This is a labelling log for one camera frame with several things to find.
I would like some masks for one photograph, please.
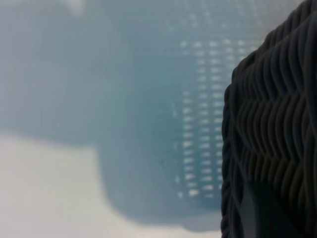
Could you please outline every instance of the woven texture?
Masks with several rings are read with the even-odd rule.
[[[316,9],[316,0],[303,2],[233,71],[222,123],[223,238],[244,237],[239,208],[253,181],[317,237]]]

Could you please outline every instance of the white surface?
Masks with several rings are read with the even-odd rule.
[[[220,232],[143,226],[119,214],[103,195],[93,146],[2,135],[0,158],[2,238],[221,237]]]

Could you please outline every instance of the blurry background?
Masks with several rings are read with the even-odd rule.
[[[0,0],[0,236],[220,237],[223,93],[295,0]]]

